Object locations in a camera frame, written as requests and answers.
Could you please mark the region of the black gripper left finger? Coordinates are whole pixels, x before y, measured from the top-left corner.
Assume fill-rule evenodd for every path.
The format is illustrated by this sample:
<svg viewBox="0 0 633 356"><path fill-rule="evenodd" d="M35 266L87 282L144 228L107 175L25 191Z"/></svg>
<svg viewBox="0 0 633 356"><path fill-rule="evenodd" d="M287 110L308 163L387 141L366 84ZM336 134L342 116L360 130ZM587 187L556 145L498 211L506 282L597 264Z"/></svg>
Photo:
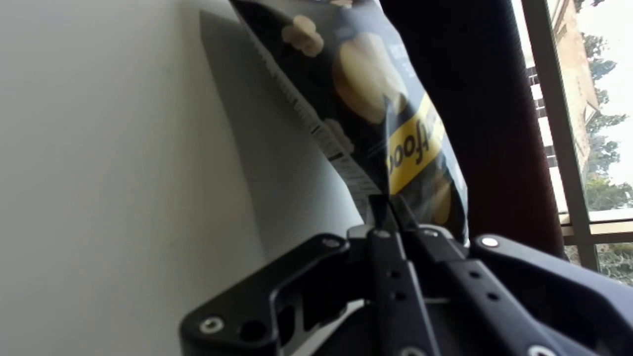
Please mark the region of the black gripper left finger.
<svg viewBox="0 0 633 356"><path fill-rule="evenodd" d="M405 256L389 197L372 195L370 211L372 304L378 312L382 356L439 356L417 272Z"/></svg>

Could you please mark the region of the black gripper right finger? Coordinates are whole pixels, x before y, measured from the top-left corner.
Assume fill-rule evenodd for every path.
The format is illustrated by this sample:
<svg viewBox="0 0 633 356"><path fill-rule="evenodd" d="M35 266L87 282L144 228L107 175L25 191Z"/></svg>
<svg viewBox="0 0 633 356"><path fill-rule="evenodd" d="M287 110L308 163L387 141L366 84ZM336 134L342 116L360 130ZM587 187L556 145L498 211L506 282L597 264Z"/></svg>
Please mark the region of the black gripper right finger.
<svg viewBox="0 0 633 356"><path fill-rule="evenodd" d="M399 199L391 201L391 215L413 262L429 356L591 356L577 339L538 321L447 228L417 223Z"/></svg>

